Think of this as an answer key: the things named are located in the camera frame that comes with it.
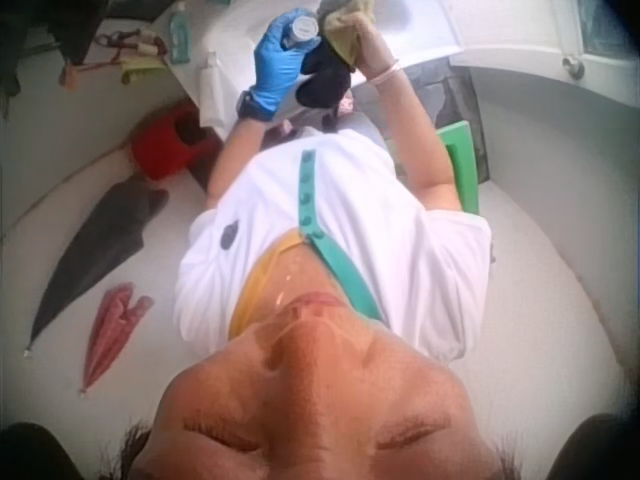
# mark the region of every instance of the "closed eye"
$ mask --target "closed eye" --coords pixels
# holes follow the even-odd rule
[[[391,428],[385,429],[382,440],[378,441],[378,450],[396,450],[413,445],[436,432],[450,426],[450,419],[438,422],[425,422],[422,419],[409,418]]]
[[[260,448],[258,443],[239,437],[229,431],[228,428],[206,423],[201,418],[185,420],[183,428],[188,432],[203,435],[220,445],[224,445],[225,447],[240,453],[251,453]]]

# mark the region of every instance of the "white t-shirt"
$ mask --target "white t-shirt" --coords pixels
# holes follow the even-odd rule
[[[196,219],[176,286],[175,320],[183,338],[202,354],[228,342],[252,267],[298,227],[300,159],[311,149],[318,223],[360,271],[384,323],[436,360],[462,357],[480,331],[489,226],[475,215],[425,210],[396,180],[389,153],[351,130],[259,153],[217,208]],[[233,242],[224,245],[225,227],[236,222]]]

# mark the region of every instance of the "lips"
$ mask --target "lips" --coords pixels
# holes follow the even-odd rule
[[[322,305],[325,307],[346,307],[346,304],[335,295],[326,292],[308,292],[296,297],[284,309],[306,305]]]

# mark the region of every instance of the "bottle cap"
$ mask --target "bottle cap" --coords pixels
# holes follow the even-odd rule
[[[318,35],[320,28],[313,17],[298,17],[291,25],[291,39],[294,42],[306,42]]]

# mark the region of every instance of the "toiletry bottle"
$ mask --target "toiletry bottle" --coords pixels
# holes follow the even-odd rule
[[[319,30],[318,21],[314,17],[298,17],[286,29],[282,39],[282,48],[289,50],[296,43],[309,41],[318,35]]]
[[[174,5],[174,12],[169,20],[171,35],[170,60],[174,65],[181,65],[191,61],[191,27],[185,12],[185,2],[179,1]]]
[[[224,87],[216,52],[209,52],[207,64],[200,70],[200,126],[223,128],[225,119]]]

